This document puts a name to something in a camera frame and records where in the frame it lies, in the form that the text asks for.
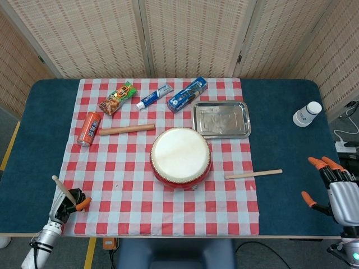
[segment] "blue toothpaste box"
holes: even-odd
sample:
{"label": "blue toothpaste box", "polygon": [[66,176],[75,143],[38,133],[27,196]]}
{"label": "blue toothpaste box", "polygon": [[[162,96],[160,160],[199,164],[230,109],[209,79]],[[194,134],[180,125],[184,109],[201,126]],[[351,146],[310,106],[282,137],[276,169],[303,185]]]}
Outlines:
{"label": "blue toothpaste box", "polygon": [[195,81],[192,81],[186,88],[168,100],[167,106],[169,110],[174,113],[180,111],[207,88],[207,81],[203,77],[196,78]]}

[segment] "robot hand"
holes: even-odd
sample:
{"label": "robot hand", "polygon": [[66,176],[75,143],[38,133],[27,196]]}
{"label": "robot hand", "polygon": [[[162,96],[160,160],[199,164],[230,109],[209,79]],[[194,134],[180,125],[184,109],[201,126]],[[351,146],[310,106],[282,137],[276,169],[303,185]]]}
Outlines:
{"label": "robot hand", "polygon": [[49,223],[46,224],[39,235],[30,242],[32,247],[23,261],[22,269],[41,269],[51,254],[56,239],[61,235],[61,227],[65,224],[71,213],[81,211],[90,202],[80,189],[70,189],[71,199],[68,194],[61,192],[55,200],[49,213]]}
{"label": "robot hand", "polygon": [[[329,207],[319,205],[303,191],[304,201],[309,207],[332,216],[343,226],[340,234],[342,242],[331,245],[327,251],[352,268],[359,268],[359,182],[352,181],[348,171],[327,157],[322,160],[309,157],[308,161],[319,171],[330,203]],[[345,253],[347,258],[335,251]]]}

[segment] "woven partition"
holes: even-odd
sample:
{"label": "woven partition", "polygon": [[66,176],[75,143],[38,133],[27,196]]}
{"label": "woven partition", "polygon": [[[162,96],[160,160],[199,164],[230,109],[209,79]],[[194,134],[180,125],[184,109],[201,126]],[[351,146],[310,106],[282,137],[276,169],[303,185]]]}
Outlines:
{"label": "woven partition", "polygon": [[155,76],[232,75],[247,7],[248,0],[146,0]]}
{"label": "woven partition", "polygon": [[328,116],[359,95],[358,36],[358,1],[335,1],[290,74],[317,83]]}
{"label": "woven partition", "polygon": [[241,53],[240,77],[279,78],[328,0],[259,1]]}
{"label": "woven partition", "polygon": [[53,75],[1,12],[0,25],[0,103],[21,118],[31,86]]}
{"label": "woven partition", "polygon": [[131,0],[8,0],[64,78],[146,77]]}

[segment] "metal tray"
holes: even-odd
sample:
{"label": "metal tray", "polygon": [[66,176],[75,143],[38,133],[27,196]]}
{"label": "metal tray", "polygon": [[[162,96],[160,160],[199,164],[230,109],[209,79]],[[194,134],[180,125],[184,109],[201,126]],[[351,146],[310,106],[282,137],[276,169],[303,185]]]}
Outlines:
{"label": "metal tray", "polygon": [[248,107],[240,101],[197,101],[193,129],[204,138],[246,138],[251,133]]}

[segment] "drumstick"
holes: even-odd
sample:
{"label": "drumstick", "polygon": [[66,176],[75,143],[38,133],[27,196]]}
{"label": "drumstick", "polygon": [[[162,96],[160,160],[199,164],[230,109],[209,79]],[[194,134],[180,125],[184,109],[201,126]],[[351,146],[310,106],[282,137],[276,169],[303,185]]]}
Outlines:
{"label": "drumstick", "polygon": [[282,169],[278,170],[268,170],[268,171],[261,171],[261,172],[254,172],[254,173],[247,173],[247,174],[239,174],[239,175],[226,175],[225,179],[232,179],[232,178],[250,178],[256,177],[258,175],[274,175],[274,174],[281,174],[283,172]]}
{"label": "drumstick", "polygon": [[68,191],[68,189],[65,187],[64,184],[60,180],[58,180],[57,176],[53,175],[52,179],[55,181],[58,188],[66,195],[66,197],[73,203],[74,206],[76,206],[76,200],[72,196],[72,194]]}
{"label": "drumstick", "polygon": [[107,135],[112,135],[114,133],[130,133],[130,132],[147,131],[154,129],[155,129],[154,124],[143,124],[143,125],[134,125],[134,126],[126,126],[126,127],[118,127],[118,128],[101,129],[99,133],[101,136],[107,136]]}

